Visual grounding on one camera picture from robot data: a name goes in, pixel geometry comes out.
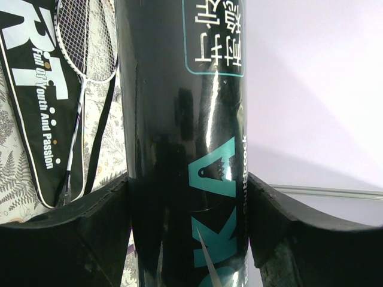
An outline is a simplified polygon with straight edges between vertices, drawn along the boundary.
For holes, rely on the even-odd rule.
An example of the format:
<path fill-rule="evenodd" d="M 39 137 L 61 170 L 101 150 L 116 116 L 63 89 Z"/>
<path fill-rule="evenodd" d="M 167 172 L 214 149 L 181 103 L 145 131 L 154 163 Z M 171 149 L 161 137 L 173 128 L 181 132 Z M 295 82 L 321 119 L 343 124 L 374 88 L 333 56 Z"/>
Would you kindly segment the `black shuttlecock tube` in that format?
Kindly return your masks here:
<path fill-rule="evenodd" d="M 139 286 L 248 286 L 244 1 L 116 1 Z"/>

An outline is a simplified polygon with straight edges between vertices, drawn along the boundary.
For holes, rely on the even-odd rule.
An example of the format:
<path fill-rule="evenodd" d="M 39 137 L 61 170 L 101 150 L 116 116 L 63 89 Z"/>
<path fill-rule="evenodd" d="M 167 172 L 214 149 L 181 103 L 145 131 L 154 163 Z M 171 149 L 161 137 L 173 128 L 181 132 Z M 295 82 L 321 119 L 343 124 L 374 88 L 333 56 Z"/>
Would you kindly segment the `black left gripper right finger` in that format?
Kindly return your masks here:
<path fill-rule="evenodd" d="M 316 210 L 252 173 L 248 211 L 264 286 L 382 286 L 382 227 Z"/>

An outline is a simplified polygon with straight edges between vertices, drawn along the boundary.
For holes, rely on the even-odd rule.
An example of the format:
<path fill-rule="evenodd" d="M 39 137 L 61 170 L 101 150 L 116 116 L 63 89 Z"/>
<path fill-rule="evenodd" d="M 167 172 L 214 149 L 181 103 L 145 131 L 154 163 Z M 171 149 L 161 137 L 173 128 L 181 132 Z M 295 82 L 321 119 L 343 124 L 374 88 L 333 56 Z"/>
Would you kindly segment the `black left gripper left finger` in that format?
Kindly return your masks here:
<path fill-rule="evenodd" d="M 131 230 L 127 175 L 63 207 L 1 225 L 1 286 L 120 286 Z"/>

